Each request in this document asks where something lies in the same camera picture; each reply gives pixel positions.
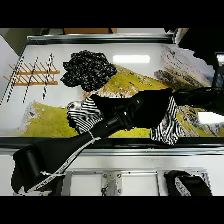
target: zebra striped fabric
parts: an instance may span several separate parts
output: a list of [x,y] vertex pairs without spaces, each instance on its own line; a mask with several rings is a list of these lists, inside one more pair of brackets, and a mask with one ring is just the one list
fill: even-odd
[[85,101],[71,102],[67,106],[67,116],[75,123],[75,129],[80,133],[89,131],[103,119],[103,114],[97,109],[91,98]]
[[170,102],[163,120],[157,128],[151,129],[151,139],[153,141],[161,141],[168,145],[174,145],[183,129],[176,119],[177,105],[173,97]]
[[[176,102],[170,97],[168,109],[157,128],[151,128],[150,137],[168,145],[174,145],[183,131],[176,119]],[[71,102],[67,106],[67,115],[75,123],[75,129],[82,134],[89,131],[96,123],[103,119],[103,114],[91,98],[85,101]]]

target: brown object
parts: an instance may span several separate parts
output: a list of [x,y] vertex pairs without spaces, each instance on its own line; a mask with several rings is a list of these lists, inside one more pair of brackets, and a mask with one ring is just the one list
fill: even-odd
[[117,28],[64,28],[65,34],[107,34],[117,32]]
[[[41,66],[44,68],[44,70],[41,70],[40,69],[40,67],[36,64],[36,66],[37,66],[37,68],[40,70],[40,71],[37,71],[37,70],[35,70],[34,72],[33,72],[33,76],[32,76],[32,81],[30,82],[30,86],[32,86],[32,85],[45,85],[45,81],[44,80],[46,80],[46,76],[45,76],[45,74],[47,75],[48,74],[48,72],[47,72],[47,70],[46,70],[46,68],[44,67],[44,65],[40,62],[40,64],[41,64]],[[28,78],[28,80],[29,80],[29,78],[30,78],[30,76],[31,76],[31,74],[32,74],[32,71],[30,70],[30,68],[28,67],[28,65],[26,65],[25,63],[24,63],[24,65],[29,69],[29,71],[27,71],[26,69],[24,69],[25,71],[19,71],[18,72],[18,75],[16,75],[16,79],[17,79],[17,81],[15,82],[15,84],[14,84],[14,86],[27,86],[27,84],[28,84],[28,81],[24,78],[24,76],[26,76],[27,78]],[[55,70],[51,70],[50,71],[50,77],[51,77],[51,79],[52,79],[52,81],[48,81],[48,85],[58,85],[58,82],[57,81],[55,81],[54,80],[54,75],[55,74],[60,74],[60,71],[59,70],[57,70],[56,68],[55,68],[55,66],[53,66],[54,67],[54,69]],[[6,80],[8,80],[8,81],[10,81],[10,79],[9,78],[7,78],[6,76],[3,76]]]

